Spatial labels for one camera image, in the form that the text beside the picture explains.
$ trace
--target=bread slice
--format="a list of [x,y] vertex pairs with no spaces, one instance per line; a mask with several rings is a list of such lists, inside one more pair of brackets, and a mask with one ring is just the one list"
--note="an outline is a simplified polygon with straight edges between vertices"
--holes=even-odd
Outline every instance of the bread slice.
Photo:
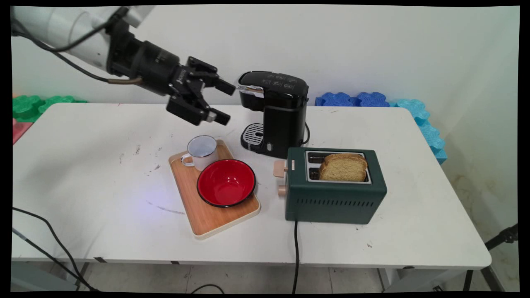
[[320,180],[362,182],[367,167],[368,163],[359,154],[330,154],[320,165]]

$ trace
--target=bowl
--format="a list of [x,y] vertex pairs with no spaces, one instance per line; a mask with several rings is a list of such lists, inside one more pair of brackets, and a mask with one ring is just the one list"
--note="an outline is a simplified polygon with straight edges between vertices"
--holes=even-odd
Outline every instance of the bowl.
[[215,207],[235,206],[248,198],[256,187],[256,176],[240,160],[218,160],[207,166],[197,179],[201,199]]

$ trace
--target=mug handle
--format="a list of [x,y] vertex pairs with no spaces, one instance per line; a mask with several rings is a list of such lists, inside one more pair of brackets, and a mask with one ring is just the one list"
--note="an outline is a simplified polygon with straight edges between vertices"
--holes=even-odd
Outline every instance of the mug handle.
[[193,163],[193,162],[184,162],[184,160],[187,159],[188,157],[191,157],[191,154],[186,153],[186,154],[184,154],[184,155],[180,158],[180,161],[181,161],[182,164],[185,165],[185,166],[194,166],[195,163]]

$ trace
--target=toaster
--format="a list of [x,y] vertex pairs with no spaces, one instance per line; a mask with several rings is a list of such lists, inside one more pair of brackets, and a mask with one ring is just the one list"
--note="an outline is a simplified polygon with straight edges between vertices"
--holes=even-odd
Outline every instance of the toaster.
[[[368,163],[360,182],[319,179],[319,168],[330,154],[355,153]],[[278,195],[285,196],[288,221],[367,224],[386,195],[386,184],[373,150],[290,147],[287,161],[274,164],[274,176],[284,178]]]

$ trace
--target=white mug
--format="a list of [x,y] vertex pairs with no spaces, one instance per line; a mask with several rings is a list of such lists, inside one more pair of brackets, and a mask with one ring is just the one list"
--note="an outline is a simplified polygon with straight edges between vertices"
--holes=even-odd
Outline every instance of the white mug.
[[[188,157],[191,157],[193,162],[184,162],[184,159]],[[199,171],[204,170],[217,160],[219,160],[217,142],[213,137],[205,135],[194,137],[188,143],[188,152],[180,158],[183,165],[195,166]]]

